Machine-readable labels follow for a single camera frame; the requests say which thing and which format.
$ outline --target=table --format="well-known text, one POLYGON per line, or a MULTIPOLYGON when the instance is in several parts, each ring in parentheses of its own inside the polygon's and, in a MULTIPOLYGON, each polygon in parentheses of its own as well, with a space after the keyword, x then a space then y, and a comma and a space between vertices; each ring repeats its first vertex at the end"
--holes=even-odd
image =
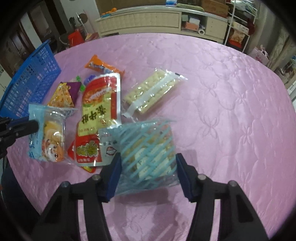
MULTIPOLYGON (((214 181, 236 180, 268 235, 278 230, 296 200, 296 114, 275 73, 241 52, 204 39, 160 33, 119 35, 57 54, 62 73, 45 103, 60 81, 93 73, 84 68, 93 54, 125 69, 123 96, 155 67, 187 77, 149 118, 174 120, 174 142, 187 162, 214 181)), ((67 120, 67 147, 80 114, 67 120)), ((62 181, 83 182, 91 176, 74 165, 29 159, 27 149, 27 137, 18 139, 8 149, 8 159, 38 212, 62 181)), ((103 207, 115 241, 186 240, 195 209, 180 186, 116 196, 103 207)), ((80 203, 81 236, 86 240, 82 216, 80 203)), ((217 218, 218 208, 212 240, 218 232, 217 218)))

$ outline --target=blue plastic basket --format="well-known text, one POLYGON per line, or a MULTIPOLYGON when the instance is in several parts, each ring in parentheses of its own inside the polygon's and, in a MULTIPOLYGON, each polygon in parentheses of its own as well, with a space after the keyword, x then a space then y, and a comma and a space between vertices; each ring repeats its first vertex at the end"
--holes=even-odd
POLYGON ((47 40, 12 78, 0 101, 0 116, 12 119, 28 116, 29 103, 41 103, 60 72, 47 40))

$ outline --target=storage box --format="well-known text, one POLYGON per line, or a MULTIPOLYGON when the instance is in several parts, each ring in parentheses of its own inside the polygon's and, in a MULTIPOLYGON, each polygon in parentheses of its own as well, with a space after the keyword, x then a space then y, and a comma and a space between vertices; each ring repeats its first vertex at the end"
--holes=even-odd
POLYGON ((238 22, 233 22, 232 26, 244 34, 249 34, 249 29, 238 22))
POLYGON ((189 22, 186 22, 185 23, 185 28, 186 29, 189 29, 189 30, 193 30, 193 31, 198 31, 198 29, 200 28, 199 25, 196 25, 194 23, 189 23, 189 22))
POLYGON ((200 25, 200 20, 198 18, 192 18, 192 17, 190 17, 189 22, 190 23, 193 23, 193 24, 196 24, 198 26, 200 25))
POLYGON ((189 17, 187 14, 182 14, 182 21, 183 22, 188 22, 189 21, 189 17))
POLYGON ((222 4, 214 0, 202 0, 201 7, 205 10, 205 12, 227 18, 229 7, 226 4, 222 4))

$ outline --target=screw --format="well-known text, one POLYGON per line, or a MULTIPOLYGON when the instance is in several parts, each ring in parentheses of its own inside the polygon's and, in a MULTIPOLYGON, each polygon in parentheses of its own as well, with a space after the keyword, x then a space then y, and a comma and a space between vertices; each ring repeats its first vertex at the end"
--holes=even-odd
POLYGON ((101 176, 99 174, 95 174, 95 175, 92 176, 92 179, 94 181, 99 181, 101 179, 101 176))
POLYGON ((233 180, 229 181, 229 184, 230 184, 230 186, 232 186, 232 187, 237 186, 237 182, 236 182, 236 181, 233 181, 233 180))
POLYGON ((70 183, 68 181, 64 181, 64 182, 61 183, 62 188, 66 188, 69 185, 70 185, 70 183))
POLYGON ((198 174, 197 178, 203 181, 206 180, 207 176, 205 174, 198 174))

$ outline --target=red snack package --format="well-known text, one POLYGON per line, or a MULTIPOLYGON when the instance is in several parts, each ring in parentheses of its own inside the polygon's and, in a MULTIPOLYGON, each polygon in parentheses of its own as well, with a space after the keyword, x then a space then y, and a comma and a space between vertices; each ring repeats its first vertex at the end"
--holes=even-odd
MULTIPOLYGON (((68 149, 68 156, 74 160, 74 142, 72 142, 71 146, 68 149)), ((94 173, 96 171, 96 167, 81 167, 89 173, 94 173)))
POLYGON ((76 164, 84 167, 110 164, 117 150, 112 143, 100 145, 98 130, 120 124, 120 75, 101 75, 87 85, 82 96, 82 119, 74 141, 76 164))

